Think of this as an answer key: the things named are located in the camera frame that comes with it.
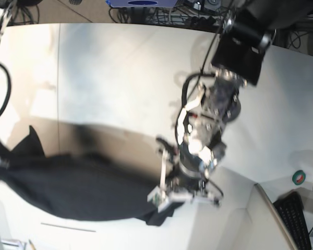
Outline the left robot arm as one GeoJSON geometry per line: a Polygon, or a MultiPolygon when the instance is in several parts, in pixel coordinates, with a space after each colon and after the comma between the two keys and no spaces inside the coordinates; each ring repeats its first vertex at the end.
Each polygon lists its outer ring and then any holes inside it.
{"type": "Polygon", "coordinates": [[[211,72],[187,77],[176,118],[172,145],[161,137],[160,183],[147,196],[157,211],[175,204],[206,202],[219,206],[222,190],[209,191],[210,174],[223,159],[225,126],[240,114],[239,89],[256,86],[265,54],[278,29],[293,25],[313,11],[313,1],[230,2],[206,56],[211,72]]]}

